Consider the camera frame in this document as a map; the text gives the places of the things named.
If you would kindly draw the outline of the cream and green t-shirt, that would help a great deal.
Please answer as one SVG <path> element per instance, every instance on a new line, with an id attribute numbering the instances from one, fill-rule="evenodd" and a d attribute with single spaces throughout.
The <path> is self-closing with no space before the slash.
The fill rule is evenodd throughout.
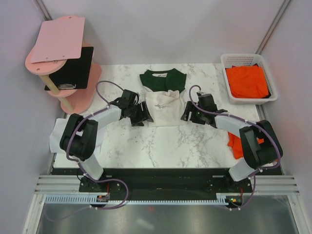
<path id="1" fill-rule="evenodd" d="M 187 75 L 177 69 L 151 71 L 139 75 L 145 89 L 145 101 L 153 119 L 149 127 L 183 126 L 185 111 L 183 92 Z"/>

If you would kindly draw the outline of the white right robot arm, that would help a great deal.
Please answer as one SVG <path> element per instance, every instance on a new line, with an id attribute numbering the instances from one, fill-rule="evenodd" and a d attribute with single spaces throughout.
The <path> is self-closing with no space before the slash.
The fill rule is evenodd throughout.
<path id="1" fill-rule="evenodd" d="M 251 122 L 234 116 L 224 109 L 217 109 L 211 94 L 198 93 L 198 102 L 188 101 L 183 121 L 210 125 L 225 130 L 240 139 L 243 157 L 229 169 L 229 176 L 223 179 L 223 186 L 229 192 L 241 186 L 241 180 L 266 167 L 267 164 L 280 162 L 283 150 L 267 120 Z"/>

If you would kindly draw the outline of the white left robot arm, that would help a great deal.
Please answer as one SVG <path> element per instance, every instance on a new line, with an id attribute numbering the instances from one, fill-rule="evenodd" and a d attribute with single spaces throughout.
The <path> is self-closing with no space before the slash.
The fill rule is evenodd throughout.
<path id="1" fill-rule="evenodd" d="M 76 162 L 84 175 L 90 178 L 90 186 L 97 192 L 105 190 L 106 178 L 94 151 L 98 130 L 110 123 L 129 118 L 131 126 L 143 126 L 144 122 L 153 122 L 147 103 L 139 101 L 139 95 L 130 90 L 123 90 L 121 97 L 86 117 L 71 114 L 68 118 L 59 146 L 66 152 L 70 161 Z"/>

